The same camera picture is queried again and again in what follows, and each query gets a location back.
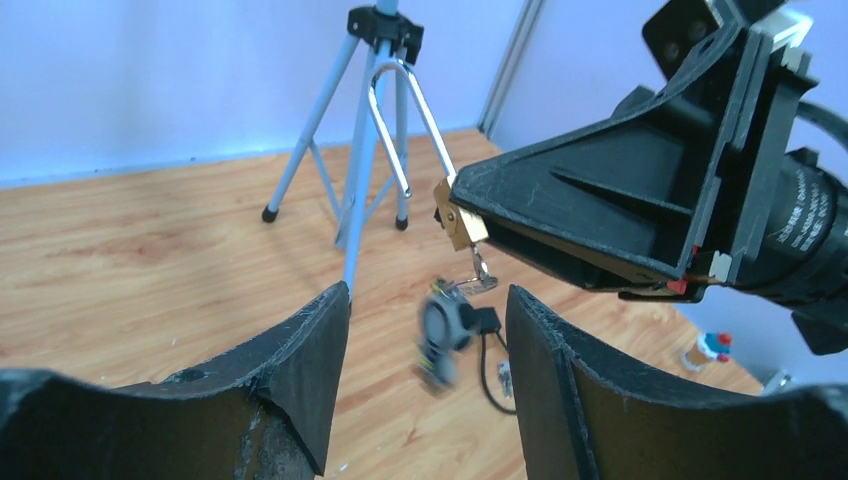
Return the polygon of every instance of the robotic end effector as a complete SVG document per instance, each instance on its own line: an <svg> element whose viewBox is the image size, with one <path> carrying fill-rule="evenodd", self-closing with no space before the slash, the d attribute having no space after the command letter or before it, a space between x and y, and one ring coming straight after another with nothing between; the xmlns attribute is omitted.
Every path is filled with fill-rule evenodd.
<svg viewBox="0 0 848 480"><path fill-rule="evenodd" d="M792 310L814 353L848 348L848 190L812 150L786 152L796 117L846 149L848 124L801 100L817 82L774 30L783 3L669 1L643 28L663 90L443 182L437 220L472 226L442 221L454 247L485 242L631 301L731 287Z"/></svg>

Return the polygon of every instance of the cable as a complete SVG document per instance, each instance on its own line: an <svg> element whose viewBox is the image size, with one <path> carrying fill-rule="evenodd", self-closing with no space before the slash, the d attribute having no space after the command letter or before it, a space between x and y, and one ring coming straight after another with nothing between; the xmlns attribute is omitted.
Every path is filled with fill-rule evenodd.
<svg viewBox="0 0 848 480"><path fill-rule="evenodd" d="M501 332L496 331L495 336L498 337L501 345L506 348L506 341L503 336L501 336ZM480 383L483 385L483 393L486 394L486 398L489 399L489 403L494 405L499 412L506 415L515 415L515 410L501 405L497 400L495 400L495 396L492 395L492 391L489 390L489 381L486 378L486 335L480 336L480 350Z"/></svg>

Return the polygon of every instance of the wooden floor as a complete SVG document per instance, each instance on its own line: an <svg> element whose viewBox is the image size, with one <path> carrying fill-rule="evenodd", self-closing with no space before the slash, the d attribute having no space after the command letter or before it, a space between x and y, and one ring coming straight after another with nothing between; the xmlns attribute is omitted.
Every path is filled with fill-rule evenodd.
<svg viewBox="0 0 848 480"><path fill-rule="evenodd" d="M446 135L446 143L457 166L497 153L477 132ZM446 397L429 396L413 373L427 284L469 274L470 262L432 220L440 167L429 140L413 139L410 152L409 230L393 228L390 195L363 240L327 477L524 478L515 417L486 402L477 351L460 358L461 385ZM337 189L347 155L325 154ZM335 220L309 157L277 222L260 221L286 160L0 192L0 367L48 367L106 386L156 382L287 318L341 278L343 254L333 247ZM374 192L389 175L382 152L376 163ZM503 314L506 285L519 284L643 361L758 392L733 364L685 374L677 358L696 331L674 308L581 292L483 253L503 287L478 305ZM493 372L505 355L490 345L489 357ZM494 372L491 383L497 390Z"/></svg>

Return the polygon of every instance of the blue wall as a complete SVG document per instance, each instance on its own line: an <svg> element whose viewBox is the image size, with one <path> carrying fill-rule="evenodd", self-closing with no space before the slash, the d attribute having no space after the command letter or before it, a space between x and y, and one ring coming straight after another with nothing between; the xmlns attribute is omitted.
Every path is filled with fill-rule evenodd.
<svg viewBox="0 0 848 480"><path fill-rule="evenodd" d="M665 2L547 0L507 97L492 140L509 150L607 118L638 84L661 88L664 80L641 40L643 23ZM848 2L797 2L815 24L804 42L813 54L812 74L821 85L807 99L848 116ZM848 154L826 135L796 122L790 147L809 145L821 165L848 182ZM734 355L765 378L785 368L801 383L848 382L848 352L815 357L789 312L765 300L714 288L697 305L681 305L706 330L735 334Z"/></svg>
<svg viewBox="0 0 848 480"><path fill-rule="evenodd" d="M4 0L0 186L287 150L368 3ZM425 27L417 72L442 128L475 125L521 3L400 2ZM351 139L364 60L320 144Z"/></svg>

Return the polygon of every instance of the tripod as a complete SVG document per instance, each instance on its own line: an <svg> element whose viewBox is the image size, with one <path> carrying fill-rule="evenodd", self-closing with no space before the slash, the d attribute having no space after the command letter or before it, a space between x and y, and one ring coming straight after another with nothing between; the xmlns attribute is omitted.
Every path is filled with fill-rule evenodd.
<svg viewBox="0 0 848 480"><path fill-rule="evenodd" d="M414 65L421 49L424 28L413 24L399 14L397 3L397 0L377 0L376 6L357 7L348 13L348 35L342 45L341 52L333 64L317 102L313 106L306 127L292 151L277 188L262 212L262 220L266 223L271 223L277 218L283 197L291 185L307 149L310 150L338 222L335 245L345 251L344 281L350 289L351 298L353 298L354 277L362 231L393 183L397 183L395 227L403 231L409 225L407 199L411 196L411 191L406 179L408 155L407 90L402 88L403 84L407 85L409 93L412 94L439 155L445 175L451 177L456 174L439 129L436 127L436 122L427 102L424 100L421 88L412 70L412 65ZM360 41L364 41L371 48L368 51L368 58L365 63L365 78L362 81L359 109L356 114L350 161L345 178L342 203L339 205L313 137ZM396 72L395 106L397 119L395 136L397 148L395 148L389 129L380 112L383 91L385 90L383 74L389 70ZM369 122L369 111L373 122ZM371 170L374 164L378 135L382 140L386 155L389 157L393 177L386 181L366 210L366 197L371 183Z"/></svg>

